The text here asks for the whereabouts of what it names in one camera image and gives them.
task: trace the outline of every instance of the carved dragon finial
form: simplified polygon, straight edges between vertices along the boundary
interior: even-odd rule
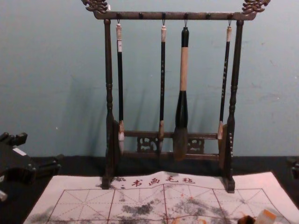
[[[262,5],[267,6],[271,0],[245,0],[245,3],[243,3],[243,13],[245,15],[251,14],[251,13],[260,13],[264,11],[265,9],[262,8]]]
[[[82,0],[83,4],[87,6],[86,9],[90,12],[98,11],[101,14],[107,12],[108,6],[106,0]]]

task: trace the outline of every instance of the dark tabletop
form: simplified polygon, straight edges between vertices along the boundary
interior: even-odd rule
[[[34,158],[37,163],[48,158]],[[60,175],[102,176],[105,158],[69,156],[61,161]],[[292,178],[286,157],[234,157],[234,175],[271,171],[285,189],[289,197],[299,207],[299,180]],[[214,161],[163,161],[150,159],[123,159],[118,175],[147,175],[158,171],[186,173],[192,175],[218,176],[218,163]],[[16,182],[1,184],[1,190],[8,193],[4,203],[0,203],[0,224],[22,224],[43,193],[50,178],[38,179],[32,185]]]

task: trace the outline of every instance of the paper sheet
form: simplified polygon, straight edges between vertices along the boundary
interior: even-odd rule
[[[299,224],[299,211],[271,172],[234,176],[235,193],[221,178],[158,172],[116,177],[54,176],[25,224],[234,224],[267,209],[277,224]]]

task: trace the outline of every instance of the teal wall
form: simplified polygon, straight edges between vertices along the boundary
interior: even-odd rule
[[[242,0],[109,0],[112,10],[240,11]],[[245,22],[235,111],[235,155],[299,153],[297,0],[272,0]],[[124,124],[158,129],[161,21],[121,21]],[[166,21],[165,130],[174,130],[180,33]],[[227,21],[188,21],[190,132],[217,132]],[[118,119],[116,21],[111,23],[113,112]],[[235,22],[224,117],[228,117]],[[104,24],[80,0],[0,1],[0,132],[28,133],[31,156],[103,156],[106,149]],[[127,139],[133,150],[135,141]],[[165,151],[171,150],[166,141]],[[206,141],[206,152],[217,152]]]

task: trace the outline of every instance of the wooden brush rack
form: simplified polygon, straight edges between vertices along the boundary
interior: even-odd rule
[[[112,52],[110,24],[111,20],[227,20],[236,21],[235,51],[233,59],[231,96],[229,101],[229,116],[227,123],[219,130],[219,133],[188,133],[188,151],[186,159],[213,160],[219,161],[221,176],[225,189],[229,193],[234,193],[235,182],[233,179],[232,158],[235,132],[235,104],[238,86],[242,29],[244,21],[254,20],[256,14],[264,11],[263,6],[268,5],[270,0],[245,0],[242,12],[111,12],[108,11],[106,0],[82,0],[88,11],[93,12],[98,20],[103,20],[105,26],[105,59],[106,59],[106,88],[107,88],[107,149],[106,149],[106,170],[102,179],[102,188],[109,189],[112,179],[116,175],[116,167],[120,157],[133,158],[172,158],[172,152],[159,152],[153,150],[150,145],[154,143],[158,146],[159,132],[145,131],[124,131],[126,137],[137,138],[137,151],[120,152],[118,132],[119,122],[114,119],[112,112]],[[223,117],[227,62],[225,62],[224,80],[221,94],[221,116]],[[165,132],[164,138],[173,138],[173,132]],[[218,140],[219,153],[205,154],[203,152],[204,140]]]

